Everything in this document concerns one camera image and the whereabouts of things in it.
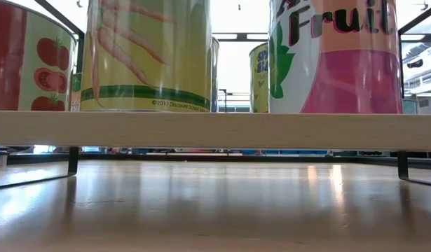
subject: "wooden board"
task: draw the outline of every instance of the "wooden board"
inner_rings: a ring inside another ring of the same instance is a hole
[[[431,115],[0,111],[0,144],[431,151]]]

